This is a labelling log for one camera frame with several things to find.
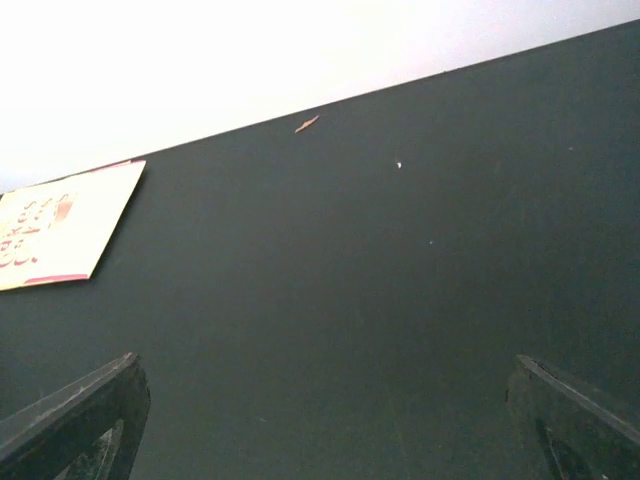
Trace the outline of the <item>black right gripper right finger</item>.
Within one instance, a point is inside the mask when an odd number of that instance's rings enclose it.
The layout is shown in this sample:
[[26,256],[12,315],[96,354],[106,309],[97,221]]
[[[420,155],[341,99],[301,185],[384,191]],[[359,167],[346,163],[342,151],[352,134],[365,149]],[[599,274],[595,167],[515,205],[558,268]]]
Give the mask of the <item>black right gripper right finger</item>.
[[546,361],[518,355],[505,401],[522,479],[637,479],[639,412]]

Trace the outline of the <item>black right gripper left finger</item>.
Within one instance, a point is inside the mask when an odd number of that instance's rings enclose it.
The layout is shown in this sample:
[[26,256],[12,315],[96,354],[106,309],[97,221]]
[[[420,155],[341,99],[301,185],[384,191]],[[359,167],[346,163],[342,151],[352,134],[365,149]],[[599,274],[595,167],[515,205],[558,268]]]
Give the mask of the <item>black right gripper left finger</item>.
[[151,404],[127,353],[1,421],[3,479],[127,479]]

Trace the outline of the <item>cream cakes paper bag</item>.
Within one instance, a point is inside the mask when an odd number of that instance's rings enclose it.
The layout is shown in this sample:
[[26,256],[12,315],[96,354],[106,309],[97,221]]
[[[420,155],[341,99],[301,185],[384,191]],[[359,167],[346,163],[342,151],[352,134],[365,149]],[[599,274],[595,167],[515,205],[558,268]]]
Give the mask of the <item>cream cakes paper bag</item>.
[[1,289],[91,277],[146,166],[127,161],[1,196]]

